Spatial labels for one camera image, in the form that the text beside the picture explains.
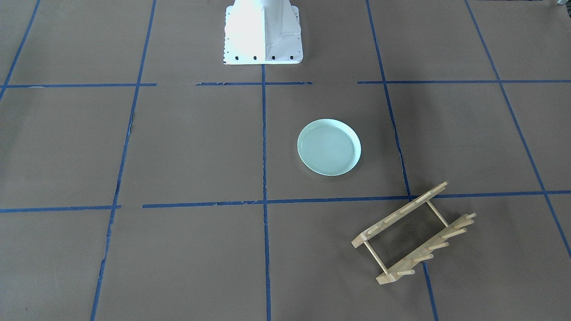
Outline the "light green round plate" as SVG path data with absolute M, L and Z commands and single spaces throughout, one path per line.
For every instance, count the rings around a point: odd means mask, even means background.
M 336 119 L 317 119 L 306 125 L 297 138 L 297 152 L 311 171 L 324 176 L 340 176 L 360 161 L 359 136 Z

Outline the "wooden dish rack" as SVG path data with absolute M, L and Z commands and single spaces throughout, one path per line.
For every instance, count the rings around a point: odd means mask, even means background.
M 463 214 L 450 221 L 437 209 L 435 197 L 447 187 L 444 181 L 394 210 L 357 234 L 351 245 L 365 247 L 380 269 L 377 283 L 397 282 L 415 274 L 421 262 L 434 258 L 434 252 L 449 246 L 449 240 L 475 223 L 476 213 Z

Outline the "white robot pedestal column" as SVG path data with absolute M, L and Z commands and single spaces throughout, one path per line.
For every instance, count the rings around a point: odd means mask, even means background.
M 235 0 L 226 7 L 224 64 L 289 65 L 302 61 L 300 14 L 289 0 Z

